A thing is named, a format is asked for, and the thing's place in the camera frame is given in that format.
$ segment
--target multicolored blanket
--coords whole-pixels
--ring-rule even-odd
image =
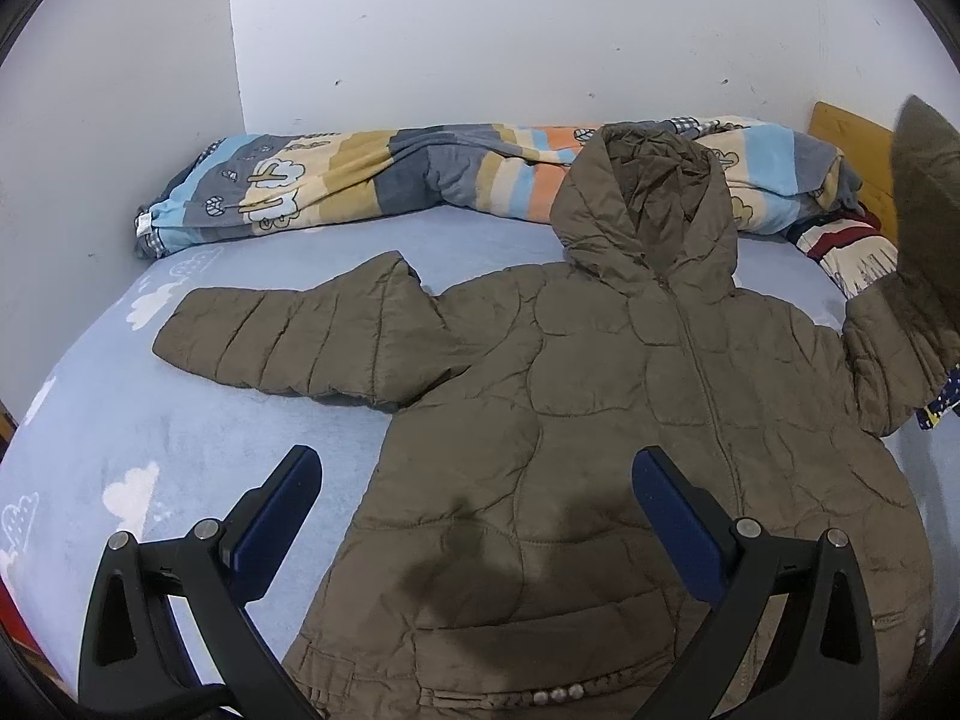
[[[741,230],[774,233],[851,197],[835,146],[754,119],[640,122],[702,139],[724,166]],[[238,135],[210,146],[136,217],[137,253],[402,214],[446,202],[546,223],[595,128],[450,124],[377,132]]]

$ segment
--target jacket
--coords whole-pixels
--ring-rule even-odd
[[[899,270],[848,303],[841,334],[736,288],[715,157],[630,124],[599,130],[560,187],[551,223],[568,262],[432,296],[390,252],[306,292],[189,293],[155,341],[173,365],[398,408],[284,661],[314,706],[350,720],[631,717],[704,616],[632,497],[632,457],[660,445],[731,517],[848,533],[891,709],[928,657],[931,565],[880,437],[960,361],[944,234],[960,220],[944,159],[957,143],[908,103]]]

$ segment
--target red object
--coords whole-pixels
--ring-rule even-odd
[[[30,631],[23,622],[20,612],[16,610],[13,598],[10,597],[2,580],[0,580],[0,624],[3,624],[3,627],[7,629],[7,633],[10,634],[11,638],[18,644],[28,647],[38,655],[41,654],[40,647],[30,635]]]

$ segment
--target bed sheet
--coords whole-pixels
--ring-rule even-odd
[[[793,245],[743,236],[739,248],[739,284],[840,326],[843,295]],[[191,248],[153,264],[56,365],[0,464],[0,573],[69,685],[107,537],[124,529],[141,541],[176,538],[198,519],[222,517],[303,443],[323,459],[323,491],[270,592],[248,607],[267,645],[285,653],[366,490],[390,416],[218,386],[158,360],[152,341],[193,288],[307,289],[394,249],[437,293],[563,258],[548,226],[448,206]],[[949,415],[929,433],[914,421],[888,446],[928,524],[939,647],[960,601],[960,419]],[[217,679],[185,604],[175,612],[200,678]]]

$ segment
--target raised jacket sleeve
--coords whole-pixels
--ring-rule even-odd
[[[877,436],[928,405],[960,362],[960,135],[910,98],[891,162],[896,272],[847,303],[841,337],[817,328],[811,345],[846,408]]]
[[[500,289],[474,289],[485,279]],[[515,316],[505,281],[493,274],[434,298],[394,251],[305,292],[193,290],[154,352],[221,384],[403,405],[503,338]]]

